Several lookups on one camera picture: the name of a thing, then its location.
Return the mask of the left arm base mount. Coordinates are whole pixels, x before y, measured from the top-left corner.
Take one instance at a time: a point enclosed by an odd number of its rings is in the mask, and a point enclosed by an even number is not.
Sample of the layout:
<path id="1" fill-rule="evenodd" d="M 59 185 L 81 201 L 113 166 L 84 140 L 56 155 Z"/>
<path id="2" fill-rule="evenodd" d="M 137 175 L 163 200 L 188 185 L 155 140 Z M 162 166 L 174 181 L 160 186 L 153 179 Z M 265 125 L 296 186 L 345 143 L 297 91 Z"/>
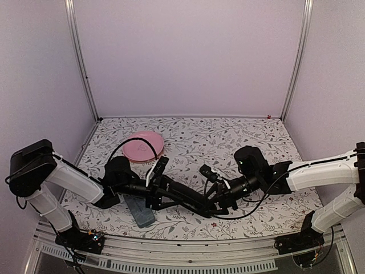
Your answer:
<path id="1" fill-rule="evenodd" d="M 104 232 L 92 229 L 88 232 L 80 230 L 74 214 L 71 217 L 71 228 L 64 232 L 57 232 L 55 243 L 67 248 L 100 255 L 104 247 Z"/>

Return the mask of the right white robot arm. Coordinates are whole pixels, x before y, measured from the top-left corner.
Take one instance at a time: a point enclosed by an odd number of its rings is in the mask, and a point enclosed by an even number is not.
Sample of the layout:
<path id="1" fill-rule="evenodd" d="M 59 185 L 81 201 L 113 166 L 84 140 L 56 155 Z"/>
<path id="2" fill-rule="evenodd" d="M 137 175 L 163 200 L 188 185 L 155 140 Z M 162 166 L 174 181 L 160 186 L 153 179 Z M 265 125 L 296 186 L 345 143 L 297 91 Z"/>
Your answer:
<path id="1" fill-rule="evenodd" d="M 208 205 L 217 203 L 226 215 L 228 208 L 236 210 L 236 201 L 260 189 L 265 195 L 290 194 L 304 188 L 348 184 L 348 187 L 331 202 L 306 215 L 295 244 L 308 248 L 331 226 L 340 223 L 359 209 L 364 208 L 364 143 L 332 158 L 312 162 L 280 162 L 270 165 L 257 147 L 245 146 L 234 153 L 240 178 L 228 180 L 207 165 L 200 173 L 212 182 L 204 194 Z"/>

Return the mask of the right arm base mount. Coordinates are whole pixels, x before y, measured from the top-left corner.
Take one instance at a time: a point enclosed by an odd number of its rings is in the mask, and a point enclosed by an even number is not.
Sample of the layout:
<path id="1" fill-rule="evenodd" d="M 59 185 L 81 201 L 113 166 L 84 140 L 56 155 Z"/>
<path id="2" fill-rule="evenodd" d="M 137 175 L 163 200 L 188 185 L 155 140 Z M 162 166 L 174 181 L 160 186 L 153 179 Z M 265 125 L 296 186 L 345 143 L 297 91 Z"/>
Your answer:
<path id="1" fill-rule="evenodd" d="M 306 252 L 293 257 L 296 265 L 302 269 L 312 268 L 323 262 L 329 256 L 334 243 L 334 229 L 331 227 L 331 243 L 327 253 L 322 255 L 321 250 L 325 240 L 323 232 L 317 232 L 311 228 L 314 213 L 315 211 L 311 211 L 305 216 L 299 232 L 276 237 L 274 242 L 274 248 L 278 250 L 280 255 L 319 247 L 317 251 Z"/>

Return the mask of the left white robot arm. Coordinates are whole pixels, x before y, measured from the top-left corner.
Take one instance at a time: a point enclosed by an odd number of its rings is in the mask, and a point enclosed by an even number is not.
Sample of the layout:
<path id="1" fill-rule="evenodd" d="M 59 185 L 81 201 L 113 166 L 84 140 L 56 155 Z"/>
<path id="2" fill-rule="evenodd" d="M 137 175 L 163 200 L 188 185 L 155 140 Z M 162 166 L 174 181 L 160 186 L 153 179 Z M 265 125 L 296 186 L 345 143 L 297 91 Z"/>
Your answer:
<path id="1" fill-rule="evenodd" d="M 95 179 L 64 160 L 53 150 L 52 143 L 43 139 L 12 154 L 10 174 L 5 181 L 16 197 L 24 198 L 62 232 L 70 246 L 79 248 L 85 242 L 84 234 L 73 226 L 71 215 L 47 190 L 47 182 L 101 209 L 119 204 L 121 194 L 145 198 L 146 206 L 153 210 L 175 205 L 190 208 L 193 191 L 163 174 L 167 162 L 168 158 L 161 157 L 143 180 L 131 170 L 125 156 L 111 156 L 104 166 L 104 177 Z"/>

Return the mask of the black glasses case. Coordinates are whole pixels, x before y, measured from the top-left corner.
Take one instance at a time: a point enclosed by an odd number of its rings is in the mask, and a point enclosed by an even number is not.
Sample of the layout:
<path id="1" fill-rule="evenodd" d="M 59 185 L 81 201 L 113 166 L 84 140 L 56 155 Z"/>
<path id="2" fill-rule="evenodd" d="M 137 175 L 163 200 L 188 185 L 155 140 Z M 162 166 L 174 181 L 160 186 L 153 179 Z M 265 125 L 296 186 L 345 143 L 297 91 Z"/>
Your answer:
<path id="1" fill-rule="evenodd" d="M 205 198 L 199 192 L 178 182 L 171 182 L 167 188 L 168 198 L 189 211 L 205 218 L 211 218 L 212 214 L 206 209 Z"/>

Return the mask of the grey case green lining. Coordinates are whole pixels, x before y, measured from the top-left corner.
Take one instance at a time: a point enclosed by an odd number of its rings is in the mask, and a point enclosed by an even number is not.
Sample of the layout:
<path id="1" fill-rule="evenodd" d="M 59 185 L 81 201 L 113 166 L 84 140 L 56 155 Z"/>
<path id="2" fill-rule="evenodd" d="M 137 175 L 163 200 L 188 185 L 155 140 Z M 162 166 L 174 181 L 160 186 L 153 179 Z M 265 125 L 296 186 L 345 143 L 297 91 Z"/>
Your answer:
<path id="1" fill-rule="evenodd" d="M 139 228 L 145 228 L 156 221 L 152 210 L 145 206 L 145 199 L 131 195 L 123 195 L 123 198 Z"/>

